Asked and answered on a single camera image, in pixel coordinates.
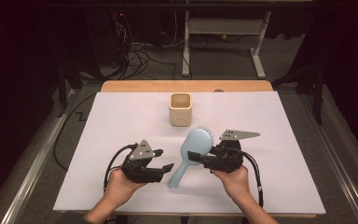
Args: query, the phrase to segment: hand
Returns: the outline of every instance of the hand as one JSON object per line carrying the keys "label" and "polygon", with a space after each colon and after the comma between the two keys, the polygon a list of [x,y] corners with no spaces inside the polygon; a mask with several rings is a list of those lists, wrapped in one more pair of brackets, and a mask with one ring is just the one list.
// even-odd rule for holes
{"label": "hand", "polygon": [[253,200],[249,190],[248,169],[243,165],[230,174],[215,170],[212,170],[212,173],[222,181],[227,195],[234,201],[234,203],[238,204],[239,200],[243,199]]}
{"label": "hand", "polygon": [[90,223],[103,223],[117,208],[126,203],[132,194],[146,184],[137,184],[121,169],[111,171],[109,182],[101,200],[84,216]]}

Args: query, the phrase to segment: white stand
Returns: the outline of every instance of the white stand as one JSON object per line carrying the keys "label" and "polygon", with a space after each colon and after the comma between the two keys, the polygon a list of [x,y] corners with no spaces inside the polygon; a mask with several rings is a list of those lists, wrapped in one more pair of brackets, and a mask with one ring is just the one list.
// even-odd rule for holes
{"label": "white stand", "polygon": [[188,39],[190,34],[226,34],[226,35],[258,35],[255,48],[251,48],[251,55],[255,65],[257,76],[265,79],[263,66],[258,53],[263,43],[264,35],[269,25],[271,12],[265,14],[264,20],[222,20],[222,19],[190,19],[186,12],[185,21],[185,47],[183,52],[182,75],[188,77],[190,74],[190,49]]}

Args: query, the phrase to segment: light blue hairbrush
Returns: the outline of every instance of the light blue hairbrush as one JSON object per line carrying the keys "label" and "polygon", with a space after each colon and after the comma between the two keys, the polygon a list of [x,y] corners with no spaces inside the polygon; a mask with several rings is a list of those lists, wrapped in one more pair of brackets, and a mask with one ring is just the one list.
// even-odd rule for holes
{"label": "light blue hairbrush", "polygon": [[213,135],[204,128],[199,127],[193,129],[188,135],[181,147],[182,164],[176,170],[169,181],[171,189],[177,189],[183,174],[188,166],[196,166],[200,163],[197,161],[190,161],[187,156],[188,151],[197,152],[200,155],[206,156],[213,146]]}

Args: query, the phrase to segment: brush handle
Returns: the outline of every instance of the brush handle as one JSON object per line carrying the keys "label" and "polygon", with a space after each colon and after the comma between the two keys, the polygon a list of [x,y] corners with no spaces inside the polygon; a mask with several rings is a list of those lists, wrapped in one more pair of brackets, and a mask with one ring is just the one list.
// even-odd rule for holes
{"label": "brush handle", "polygon": [[175,174],[171,177],[170,181],[168,182],[168,185],[171,189],[177,189],[180,180],[182,179],[183,174],[185,173],[186,169],[188,167],[188,164],[186,162],[182,162],[180,164],[179,168],[176,170]]}

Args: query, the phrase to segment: white paper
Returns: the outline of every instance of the white paper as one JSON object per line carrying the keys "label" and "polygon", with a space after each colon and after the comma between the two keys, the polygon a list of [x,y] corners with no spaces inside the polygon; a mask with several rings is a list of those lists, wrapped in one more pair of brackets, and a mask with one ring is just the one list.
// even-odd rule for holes
{"label": "white paper", "polygon": [[[147,140],[152,149],[164,150],[148,167],[174,163],[160,183],[147,184],[118,208],[142,213],[240,213],[228,198],[220,180],[202,165],[187,168],[178,189],[168,181],[182,159],[180,147],[194,128],[205,126],[214,144],[226,129],[257,132],[241,140],[242,150],[258,163],[264,190],[264,208],[278,214],[324,214],[313,183],[277,92],[192,92],[190,127],[173,127],[169,120],[169,92],[100,92],[89,114],[54,210],[90,210],[103,195],[106,167],[122,147]],[[121,153],[120,165],[130,150]],[[254,170],[250,188],[258,200]]]}

